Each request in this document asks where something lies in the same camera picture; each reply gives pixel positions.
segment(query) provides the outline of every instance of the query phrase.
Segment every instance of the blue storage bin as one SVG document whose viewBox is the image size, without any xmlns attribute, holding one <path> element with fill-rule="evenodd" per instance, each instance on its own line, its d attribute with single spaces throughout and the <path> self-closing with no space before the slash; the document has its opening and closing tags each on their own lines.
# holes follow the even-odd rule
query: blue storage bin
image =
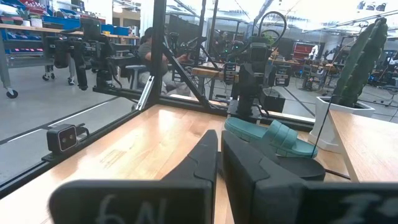
<svg viewBox="0 0 398 224">
<path fill-rule="evenodd" d="M 115 35 L 129 35 L 129 28 L 128 27 L 115 27 L 114 34 Z"/>
<path fill-rule="evenodd" d="M 7 0 L 7 1 L 1 0 L 0 3 L 11 6 L 11 7 L 16 7 L 18 9 L 22 9 L 22 10 L 26 9 L 26 6 L 18 0 Z"/>
<path fill-rule="evenodd" d="M 43 16 L 44 22 L 51 22 L 56 24 L 62 24 L 63 29 L 74 29 L 80 27 L 79 19 L 65 19 L 61 17 Z"/>
<path fill-rule="evenodd" d="M 111 34 L 114 34 L 113 25 L 101 24 L 101 33 L 104 33 L 104 31 L 109 31 Z"/>
</svg>

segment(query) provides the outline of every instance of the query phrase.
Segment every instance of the ceiling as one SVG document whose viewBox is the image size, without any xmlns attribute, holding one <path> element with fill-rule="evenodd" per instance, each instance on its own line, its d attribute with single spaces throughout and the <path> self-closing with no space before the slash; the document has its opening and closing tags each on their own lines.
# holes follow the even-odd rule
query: ceiling
<svg viewBox="0 0 398 224">
<path fill-rule="evenodd" d="M 181 0 L 181 2 L 192 8 L 197 14 L 200 14 L 201 0 Z M 251 22 L 259 14 L 264 0 L 250 0 L 250 4 L 247 3 L 247 0 L 219 0 L 218 10 L 221 14 L 227 13 L 231 18 Z M 167 4 L 178 6 L 174 0 L 168 0 Z M 385 4 L 384 11 L 378 11 L 382 10 L 383 4 Z M 207 0 L 207 17 L 213 15 L 213 8 L 214 0 Z M 273 0 L 266 12 L 281 12 L 288 15 L 287 22 L 290 26 L 296 26 L 303 30 L 313 30 L 393 10 L 398 10 L 397 0 Z M 398 28 L 398 14 L 387 17 L 387 23 L 389 27 Z M 355 33 L 361 30 L 358 25 L 359 23 L 354 23 L 353 25 L 333 30 L 345 30 Z"/>
</svg>

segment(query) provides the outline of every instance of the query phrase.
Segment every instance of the office chair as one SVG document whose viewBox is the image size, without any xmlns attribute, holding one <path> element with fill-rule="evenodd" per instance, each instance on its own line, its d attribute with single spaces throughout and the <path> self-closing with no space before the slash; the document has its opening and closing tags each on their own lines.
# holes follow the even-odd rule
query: office chair
<svg viewBox="0 0 398 224">
<path fill-rule="evenodd" d="M 128 65 L 126 69 L 131 69 L 134 71 L 133 79 L 130 78 L 130 90 L 137 90 L 138 89 L 138 74 L 143 70 L 146 70 L 145 65 Z"/>
</svg>

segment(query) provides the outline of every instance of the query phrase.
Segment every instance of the potted cactus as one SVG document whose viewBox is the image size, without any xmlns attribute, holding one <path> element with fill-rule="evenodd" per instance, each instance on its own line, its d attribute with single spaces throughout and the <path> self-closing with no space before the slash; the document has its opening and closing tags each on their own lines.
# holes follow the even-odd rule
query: potted cactus
<svg viewBox="0 0 398 224">
<path fill-rule="evenodd" d="M 341 71 L 340 79 L 333 92 L 334 97 L 332 99 L 329 96 L 317 97 L 315 124 L 308 137 L 309 141 L 316 142 L 330 100 L 331 110 L 367 117 L 373 115 L 374 108 L 357 100 L 386 43 L 388 30 L 386 21 L 384 17 L 376 19 L 375 23 L 370 24 L 358 36 Z M 340 152 L 329 117 L 326 118 L 317 146 L 327 151 Z"/>
</svg>

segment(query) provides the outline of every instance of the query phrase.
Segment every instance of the wooden table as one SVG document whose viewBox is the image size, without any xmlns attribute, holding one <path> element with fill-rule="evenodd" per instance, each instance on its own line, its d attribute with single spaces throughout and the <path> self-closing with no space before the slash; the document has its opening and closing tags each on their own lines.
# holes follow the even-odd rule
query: wooden table
<svg viewBox="0 0 398 224">
<path fill-rule="evenodd" d="M 329 112 L 353 182 L 398 181 L 398 124 Z"/>
<path fill-rule="evenodd" d="M 177 166 L 209 129 L 218 136 L 225 117 L 155 105 L 82 151 L 0 200 L 0 223 L 52 223 L 47 203 L 61 184 L 77 179 L 161 179 Z M 304 141 L 308 133 L 299 132 Z M 340 155 L 318 153 L 329 169 L 345 167 Z M 345 181 L 326 174 L 325 181 Z M 216 183 L 215 224 L 233 224 L 224 180 Z"/>
</svg>

